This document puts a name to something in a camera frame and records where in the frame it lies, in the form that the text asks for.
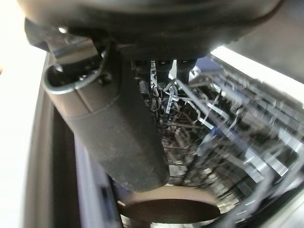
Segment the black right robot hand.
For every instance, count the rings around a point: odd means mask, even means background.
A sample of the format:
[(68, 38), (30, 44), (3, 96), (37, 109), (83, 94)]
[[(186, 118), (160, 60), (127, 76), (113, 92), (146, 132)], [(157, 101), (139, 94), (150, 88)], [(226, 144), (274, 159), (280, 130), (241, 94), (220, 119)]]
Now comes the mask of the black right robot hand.
[(280, 0), (20, 0), (31, 45), (55, 63), (50, 100), (105, 171), (132, 191), (165, 185), (161, 138), (132, 65), (192, 61), (268, 21)]

